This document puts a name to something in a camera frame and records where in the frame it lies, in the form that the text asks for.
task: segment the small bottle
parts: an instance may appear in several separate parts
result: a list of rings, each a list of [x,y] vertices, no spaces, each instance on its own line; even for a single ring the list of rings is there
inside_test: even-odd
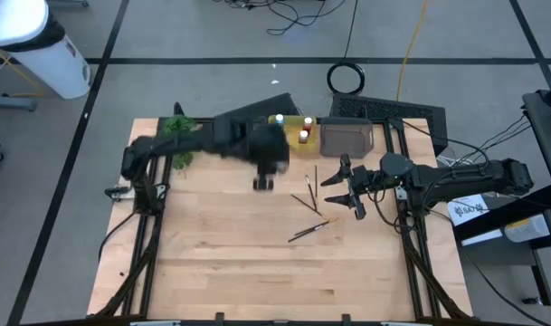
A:
[[[311,125],[313,124],[313,119],[310,117],[307,117],[303,120],[303,129],[306,132],[311,132]]]
[[[305,130],[299,132],[299,144],[305,144],[308,142],[309,133]]]
[[[275,123],[278,123],[283,127],[283,125],[285,124],[285,120],[283,119],[282,114],[278,114],[275,116]]]

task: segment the green plant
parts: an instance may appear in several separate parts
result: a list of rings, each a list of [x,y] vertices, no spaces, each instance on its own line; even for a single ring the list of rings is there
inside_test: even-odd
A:
[[[179,115],[166,119],[164,132],[166,135],[175,133],[175,132],[190,132],[193,128],[196,127],[196,122],[187,118],[186,116]],[[173,156],[173,168],[179,170],[186,168],[191,165],[193,161],[193,153],[181,153]]]

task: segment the black metal frame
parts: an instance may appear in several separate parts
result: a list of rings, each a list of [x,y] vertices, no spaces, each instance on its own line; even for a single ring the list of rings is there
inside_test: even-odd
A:
[[[198,118],[195,119],[197,123],[206,123],[211,121],[210,118]],[[391,133],[391,124],[387,120],[372,120],[374,125],[376,126],[382,126],[384,128],[384,134],[385,134],[385,143],[386,143],[386,149],[388,152],[394,152],[394,143],[392,139],[392,133]],[[409,151],[407,147],[407,142],[405,139],[404,134],[404,128],[401,126],[400,128],[396,128],[398,139],[399,139],[399,145],[400,149],[402,151],[402,154],[406,157],[409,157]],[[168,184],[170,179],[170,171],[171,171],[171,158],[166,157],[165,159],[165,165],[163,168],[163,176],[162,176],[162,183]],[[156,177],[157,173],[157,161],[152,160],[150,171],[149,171],[149,178],[151,181],[153,181]],[[158,239],[160,237],[160,231],[162,226],[162,219],[164,215],[164,209],[160,212],[159,215],[153,216],[155,219],[155,226],[153,227],[153,234],[151,237],[155,237]],[[401,220],[405,220],[405,214],[403,211],[398,209],[398,216]],[[132,262],[130,265],[130,268],[132,269],[134,266],[137,265],[138,258],[140,257],[140,254],[142,253],[142,247],[145,242],[145,236],[146,236],[146,228],[147,228],[147,220],[148,216],[141,216],[140,221],[138,223],[138,231],[137,231],[137,239],[135,241],[135,246],[133,249],[132,254]],[[425,223],[423,222],[423,218],[419,216],[414,217],[414,222],[419,225],[422,230],[425,229]],[[402,241],[404,243],[404,238],[406,235],[403,233],[402,235]],[[423,262],[428,267],[428,270],[432,270],[432,266],[430,263],[430,256],[428,253],[428,245],[426,244],[426,239],[423,237],[418,237],[418,245],[420,248],[420,255],[423,259]],[[152,285],[153,285],[153,277],[154,277],[154,271],[155,271],[155,265],[157,261],[157,248],[158,248],[158,241],[157,241],[157,247],[155,248],[155,251],[152,253],[152,256],[150,257],[150,260],[145,267],[147,269],[145,280],[144,280],[144,286],[143,286],[143,292],[140,299],[140,309],[139,309],[139,315],[141,316],[147,316],[148,313],[148,305],[150,304],[150,293],[152,291]],[[405,257],[405,263],[406,263],[406,269],[408,272],[408,282],[410,284],[410,294],[412,297],[412,304],[413,304],[413,312],[416,320],[421,319],[424,317],[423,315],[423,306],[422,306],[422,300],[420,296],[420,289],[418,287],[418,279],[417,279],[417,273],[415,270],[415,267],[413,265],[412,260],[409,257]],[[430,287],[427,287],[428,289],[428,297],[430,299],[430,308],[432,312],[432,317],[440,318],[440,305],[438,304],[438,301],[436,299],[435,294],[433,293],[432,289]],[[127,297],[125,298],[125,301],[123,303],[122,307],[122,315],[130,315],[131,314],[131,306],[132,301],[134,297],[134,285],[128,292]],[[375,325],[375,322],[369,322],[369,325]]]

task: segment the concrete floor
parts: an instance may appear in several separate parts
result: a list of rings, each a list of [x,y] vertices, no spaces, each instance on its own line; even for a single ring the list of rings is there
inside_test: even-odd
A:
[[[121,1],[90,0],[88,9],[72,4],[52,9],[82,54],[99,62]],[[331,7],[337,0],[329,2]],[[354,3],[347,0],[311,27],[296,26],[278,37],[265,29],[286,22],[266,8],[235,10],[211,0],[129,0],[112,58],[340,57]],[[518,3],[542,53],[551,58],[551,0]],[[307,0],[293,4],[305,14],[318,6]],[[349,56],[404,56],[421,7],[421,0],[360,1]],[[431,0],[412,57],[535,55],[508,0]],[[329,64],[114,63],[106,69],[22,322],[85,315],[111,209],[103,189],[119,178],[133,119],[171,115],[175,101],[187,115],[209,117],[286,91],[306,114],[325,116],[331,105],[325,81]],[[367,78],[362,95],[393,100],[399,64],[362,67]],[[338,71],[334,79],[348,89],[353,88],[351,77]],[[479,145],[519,117],[523,93],[545,88],[538,64],[410,64],[401,100],[445,107],[449,137]],[[10,69],[0,73],[0,93],[29,90]],[[0,109],[6,156],[0,165],[0,325],[14,304],[87,100],[64,101],[50,90],[48,94],[34,113]],[[458,155],[467,152],[451,147]],[[527,163],[537,187],[550,182],[530,131],[489,154]],[[551,285],[551,249],[541,254]],[[472,266],[463,262],[463,267],[476,316],[527,322],[491,292]],[[513,302],[537,295],[530,269],[482,267]],[[551,323],[551,307],[521,306]]]

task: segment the wooden tabletop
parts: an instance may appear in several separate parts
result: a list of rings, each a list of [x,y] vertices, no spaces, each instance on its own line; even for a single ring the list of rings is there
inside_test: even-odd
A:
[[[428,130],[425,120],[407,121]],[[135,120],[130,141],[156,130],[156,119]],[[412,128],[405,128],[405,136],[414,163],[436,166],[428,136]],[[374,138],[374,149],[364,159],[353,159],[352,167],[379,168],[386,153],[382,126],[374,125]],[[393,138],[398,151],[394,132]],[[310,202],[305,175],[315,186],[316,165],[321,182],[337,172],[339,159],[291,154],[288,172],[275,177],[271,193],[253,192],[256,168],[233,159],[196,153],[189,168],[173,171],[148,318],[212,320],[224,312],[227,320],[339,321],[349,313],[354,321],[412,321],[401,236],[382,222],[366,197],[361,197],[367,210],[361,221],[353,210],[323,201],[345,194],[346,184],[318,189],[319,211],[337,221],[288,244],[296,232],[323,221],[290,196]],[[380,207],[387,218],[395,218],[392,192]],[[131,201],[116,203],[109,230],[131,209]],[[435,210],[448,214],[445,205]],[[137,227],[138,218],[104,247],[89,313],[102,308],[128,274]],[[426,227],[435,277],[471,314],[451,224],[432,215]],[[418,278],[423,312],[429,315],[425,283]],[[133,312],[142,285],[141,278]]]

